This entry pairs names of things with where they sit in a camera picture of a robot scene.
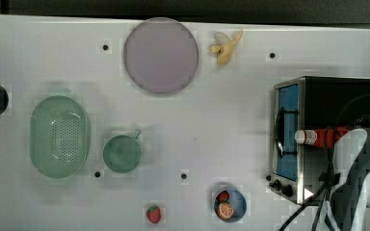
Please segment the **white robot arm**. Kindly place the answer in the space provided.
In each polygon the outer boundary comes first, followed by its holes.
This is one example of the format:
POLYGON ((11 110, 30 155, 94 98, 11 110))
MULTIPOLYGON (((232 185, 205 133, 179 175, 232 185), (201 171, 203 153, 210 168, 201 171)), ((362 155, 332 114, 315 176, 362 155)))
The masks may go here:
POLYGON ((370 209, 370 128, 356 128, 334 145, 334 172, 325 222, 330 231, 361 231, 370 209))

